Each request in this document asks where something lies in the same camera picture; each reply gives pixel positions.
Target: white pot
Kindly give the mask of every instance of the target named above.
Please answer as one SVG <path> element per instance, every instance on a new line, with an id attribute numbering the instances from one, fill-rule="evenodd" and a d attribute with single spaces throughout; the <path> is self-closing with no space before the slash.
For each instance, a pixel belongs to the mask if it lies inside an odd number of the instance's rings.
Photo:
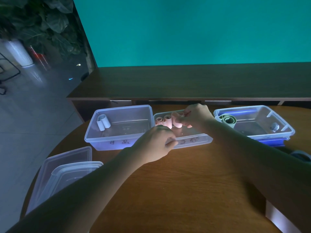
<path id="1" fill-rule="evenodd" d="M 32 58 L 29 56 L 25 47 L 19 40 L 14 39 L 12 41 L 4 41 L 4 45 L 21 66 L 29 66 L 34 64 Z"/>

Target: teal wall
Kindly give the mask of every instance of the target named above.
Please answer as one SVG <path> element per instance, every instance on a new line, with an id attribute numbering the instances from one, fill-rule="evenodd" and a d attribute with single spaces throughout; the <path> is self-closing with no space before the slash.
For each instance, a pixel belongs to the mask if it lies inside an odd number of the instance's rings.
<path id="1" fill-rule="evenodd" d="M 311 0 L 74 0 L 99 67 L 311 61 Z"/>

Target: wooden table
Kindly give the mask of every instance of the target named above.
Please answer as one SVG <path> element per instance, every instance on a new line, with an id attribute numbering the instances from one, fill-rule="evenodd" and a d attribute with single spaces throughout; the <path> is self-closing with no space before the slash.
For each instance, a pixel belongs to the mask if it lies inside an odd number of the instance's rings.
<path id="1" fill-rule="evenodd" d="M 153 113 L 185 105 L 154 105 Z M 220 108 L 211 106 L 210 110 Z M 311 153 L 311 110 L 271 106 L 296 130 L 286 146 Z M 49 156 L 88 146 L 85 122 L 61 141 Z M 96 151 L 93 160 L 111 160 L 119 150 Z M 25 215 L 34 178 L 24 201 Z M 172 150 L 135 171 L 100 214 L 92 232 L 279 232 L 264 216 L 265 198 L 246 182 L 212 142 Z"/>
<path id="2" fill-rule="evenodd" d="M 122 106 L 140 101 L 278 101 L 281 105 L 311 100 L 310 72 L 311 62 L 105 67 L 92 72 L 67 98 L 83 121 L 97 109 L 116 105 L 110 101 Z"/>

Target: hand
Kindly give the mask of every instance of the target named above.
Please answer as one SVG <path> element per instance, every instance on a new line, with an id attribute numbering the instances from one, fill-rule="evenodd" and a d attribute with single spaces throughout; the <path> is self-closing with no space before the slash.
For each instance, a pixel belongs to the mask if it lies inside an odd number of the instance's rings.
<path id="1" fill-rule="evenodd" d="M 130 148 L 134 155 L 138 155 L 142 164 L 161 159 L 178 144 L 178 141 L 170 141 L 168 138 L 176 138 L 173 131 L 166 126 L 158 125 L 143 134 Z"/>
<path id="2" fill-rule="evenodd" d="M 194 127 L 195 129 L 202 131 L 203 124 L 206 121 L 213 120 L 214 116 L 208 110 L 206 105 L 195 104 L 189 105 L 184 110 L 185 117 L 176 118 L 176 122 L 182 123 L 188 128 Z"/>

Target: forearm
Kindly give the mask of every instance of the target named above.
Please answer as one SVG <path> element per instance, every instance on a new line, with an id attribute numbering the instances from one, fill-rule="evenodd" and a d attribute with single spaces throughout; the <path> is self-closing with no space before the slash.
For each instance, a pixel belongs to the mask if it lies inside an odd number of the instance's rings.
<path id="1" fill-rule="evenodd" d="M 92 224 L 123 182 L 142 163 L 131 149 L 41 204 L 8 232 L 81 232 Z"/>
<path id="2" fill-rule="evenodd" d="M 202 131 L 259 191 L 302 232 L 307 232 L 311 208 L 311 166 L 264 145 L 214 119 Z"/>

